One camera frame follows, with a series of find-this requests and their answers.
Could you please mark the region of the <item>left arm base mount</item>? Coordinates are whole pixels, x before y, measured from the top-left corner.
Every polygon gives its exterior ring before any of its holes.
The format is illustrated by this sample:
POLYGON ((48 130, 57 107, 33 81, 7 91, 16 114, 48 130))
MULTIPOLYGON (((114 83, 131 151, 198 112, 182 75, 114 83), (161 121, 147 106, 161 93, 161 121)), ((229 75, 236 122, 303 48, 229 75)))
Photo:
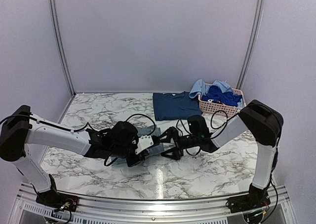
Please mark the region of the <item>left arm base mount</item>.
POLYGON ((36 195, 37 203, 54 208, 56 211, 67 210, 75 212, 79 202, 77 196, 60 193, 53 189, 42 193, 36 191, 36 195))

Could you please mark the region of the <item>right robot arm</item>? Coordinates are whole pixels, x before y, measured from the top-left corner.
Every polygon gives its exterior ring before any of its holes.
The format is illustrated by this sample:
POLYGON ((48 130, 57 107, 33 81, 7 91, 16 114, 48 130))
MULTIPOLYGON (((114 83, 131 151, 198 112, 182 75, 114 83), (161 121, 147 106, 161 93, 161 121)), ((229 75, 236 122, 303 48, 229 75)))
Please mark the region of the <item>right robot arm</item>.
POLYGON ((252 100, 213 133, 209 131, 206 120, 201 115, 190 116, 187 122, 187 135, 180 136, 175 127, 169 127, 160 136, 154 136, 154 144, 175 144, 173 148, 161 153, 162 156, 178 160, 183 150, 194 147, 214 153, 245 131, 251 132, 257 143, 258 153, 254 177, 244 204, 249 208, 257 207, 266 196, 277 164, 278 143, 284 123, 282 115, 260 101, 252 100))

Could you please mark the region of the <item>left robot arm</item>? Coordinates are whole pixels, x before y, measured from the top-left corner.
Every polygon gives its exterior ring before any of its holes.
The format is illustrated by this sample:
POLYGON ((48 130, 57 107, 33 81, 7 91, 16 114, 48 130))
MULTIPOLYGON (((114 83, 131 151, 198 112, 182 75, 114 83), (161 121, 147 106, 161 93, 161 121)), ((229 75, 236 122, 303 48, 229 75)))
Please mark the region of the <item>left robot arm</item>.
POLYGON ((128 121, 100 131, 86 126, 74 129, 45 120, 31 113, 26 105, 0 123, 1 159, 13 163, 28 179, 36 191, 38 203, 50 207, 62 206, 69 198, 57 191, 53 177, 32 158, 29 145, 44 145, 87 158, 103 159, 105 166, 112 164, 108 159, 125 159, 129 167, 144 160, 144 151, 154 145, 151 135, 138 136, 138 130, 128 121))

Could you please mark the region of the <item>dark blue t-shirt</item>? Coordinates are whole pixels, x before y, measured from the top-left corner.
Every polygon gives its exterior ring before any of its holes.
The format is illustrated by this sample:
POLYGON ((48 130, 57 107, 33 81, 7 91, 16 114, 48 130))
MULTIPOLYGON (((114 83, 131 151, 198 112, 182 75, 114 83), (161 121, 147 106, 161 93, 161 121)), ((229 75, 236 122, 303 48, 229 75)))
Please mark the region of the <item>dark blue t-shirt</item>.
POLYGON ((202 115, 199 102, 189 97, 189 92, 153 93, 153 108, 156 121, 188 119, 202 115))

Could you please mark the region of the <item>pink plastic laundry basket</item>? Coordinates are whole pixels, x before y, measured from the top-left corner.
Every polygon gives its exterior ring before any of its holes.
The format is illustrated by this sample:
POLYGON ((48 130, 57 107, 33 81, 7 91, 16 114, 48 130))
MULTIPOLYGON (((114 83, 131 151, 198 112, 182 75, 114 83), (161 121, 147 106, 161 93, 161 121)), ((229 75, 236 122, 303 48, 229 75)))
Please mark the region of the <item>pink plastic laundry basket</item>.
POLYGON ((201 95, 198 95, 199 108, 201 112, 214 114, 216 111, 224 111, 228 115, 228 118, 232 117, 236 113, 240 112, 240 110, 246 106, 243 92, 241 90, 234 89, 234 88, 233 88, 233 92, 235 94, 242 96, 242 100, 241 100, 242 104, 240 107, 232 107, 232 106, 227 106, 225 104, 218 104, 218 103, 203 101, 201 99, 201 95))

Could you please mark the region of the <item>light blue denim jeans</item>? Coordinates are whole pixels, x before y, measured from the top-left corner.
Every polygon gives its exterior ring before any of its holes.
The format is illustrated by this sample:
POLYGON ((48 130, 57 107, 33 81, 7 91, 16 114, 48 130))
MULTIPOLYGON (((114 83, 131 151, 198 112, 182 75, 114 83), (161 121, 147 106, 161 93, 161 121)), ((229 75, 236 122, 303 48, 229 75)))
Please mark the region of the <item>light blue denim jeans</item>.
POLYGON ((131 153, 126 158, 111 157, 111 163, 126 164, 128 167, 138 165, 149 156, 158 155, 164 151, 163 143, 158 137, 161 135, 161 129, 154 125, 141 128, 136 127, 137 139, 132 142, 131 153))

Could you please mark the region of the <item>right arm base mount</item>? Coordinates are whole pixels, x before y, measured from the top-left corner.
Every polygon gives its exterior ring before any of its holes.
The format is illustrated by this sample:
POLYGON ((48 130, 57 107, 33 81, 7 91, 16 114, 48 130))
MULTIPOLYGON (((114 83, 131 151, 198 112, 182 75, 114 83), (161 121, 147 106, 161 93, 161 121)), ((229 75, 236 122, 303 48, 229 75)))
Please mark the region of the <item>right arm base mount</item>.
POLYGON ((231 213, 237 213, 267 207, 270 203, 270 197, 267 194, 261 198, 255 194, 245 194, 228 198, 226 207, 231 213))

